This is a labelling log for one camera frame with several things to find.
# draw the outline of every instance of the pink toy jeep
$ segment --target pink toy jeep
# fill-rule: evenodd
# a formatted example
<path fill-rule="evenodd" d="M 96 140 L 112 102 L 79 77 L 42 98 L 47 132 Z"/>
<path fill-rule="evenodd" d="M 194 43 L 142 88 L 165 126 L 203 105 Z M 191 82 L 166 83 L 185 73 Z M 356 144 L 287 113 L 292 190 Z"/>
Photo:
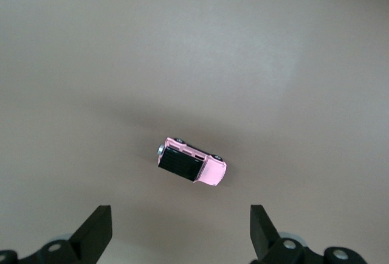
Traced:
<path fill-rule="evenodd" d="M 158 149 L 158 167 L 164 168 L 192 182 L 216 186 L 222 179 L 227 164 L 217 155 L 210 155 L 179 138 L 166 138 Z"/>

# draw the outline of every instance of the pink toy car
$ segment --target pink toy car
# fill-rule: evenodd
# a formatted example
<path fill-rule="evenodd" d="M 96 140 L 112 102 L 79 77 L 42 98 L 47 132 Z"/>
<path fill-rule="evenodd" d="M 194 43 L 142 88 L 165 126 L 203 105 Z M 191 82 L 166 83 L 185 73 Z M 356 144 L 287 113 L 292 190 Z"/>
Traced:
<path fill-rule="evenodd" d="M 216 186 L 223 179 L 227 164 L 217 155 L 210 155 L 179 138 L 166 138 L 158 149 L 158 167 L 192 182 Z"/>

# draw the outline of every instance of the gray surface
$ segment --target gray surface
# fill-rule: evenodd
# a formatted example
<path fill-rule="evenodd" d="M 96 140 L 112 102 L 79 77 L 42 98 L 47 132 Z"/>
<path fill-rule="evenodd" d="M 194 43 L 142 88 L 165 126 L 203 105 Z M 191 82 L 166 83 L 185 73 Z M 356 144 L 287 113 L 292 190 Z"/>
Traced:
<path fill-rule="evenodd" d="M 387 263 L 389 0 L 0 0 L 0 248 L 111 204 L 100 263 L 249 263 L 250 204 Z M 157 168 L 178 136 L 218 187 Z"/>

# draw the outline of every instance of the silver bolt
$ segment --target silver bolt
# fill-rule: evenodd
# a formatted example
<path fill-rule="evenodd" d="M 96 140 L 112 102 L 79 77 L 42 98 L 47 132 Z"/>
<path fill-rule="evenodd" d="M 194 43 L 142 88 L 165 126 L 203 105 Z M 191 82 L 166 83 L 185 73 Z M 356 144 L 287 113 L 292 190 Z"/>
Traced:
<path fill-rule="evenodd" d="M 291 240 L 284 241 L 284 246 L 287 247 L 288 249 L 295 249 L 296 248 L 296 244 L 294 243 L 294 241 L 291 241 Z"/>
<path fill-rule="evenodd" d="M 54 244 L 54 245 L 51 245 L 48 250 L 49 252 L 54 252 L 56 250 L 59 250 L 61 248 L 61 245 L 60 244 Z"/>
<path fill-rule="evenodd" d="M 348 259 L 348 255 L 343 250 L 339 250 L 339 249 L 335 250 L 334 255 L 335 255 L 335 257 L 337 257 L 340 260 L 347 260 Z"/>
<path fill-rule="evenodd" d="M 160 146 L 159 146 L 159 148 L 158 148 L 158 155 L 161 155 L 162 154 L 162 152 L 164 151 L 164 148 L 165 148 L 165 146 L 163 145 L 163 144 L 161 144 Z"/>

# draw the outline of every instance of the toy car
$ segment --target toy car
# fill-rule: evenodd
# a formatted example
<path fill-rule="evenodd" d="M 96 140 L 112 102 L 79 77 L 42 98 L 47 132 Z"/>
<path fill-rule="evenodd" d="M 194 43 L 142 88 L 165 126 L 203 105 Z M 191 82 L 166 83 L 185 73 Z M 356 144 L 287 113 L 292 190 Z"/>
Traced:
<path fill-rule="evenodd" d="M 216 186 L 223 179 L 227 164 L 220 156 L 211 155 L 186 144 L 179 138 L 166 138 L 158 149 L 158 167 L 192 182 Z"/>

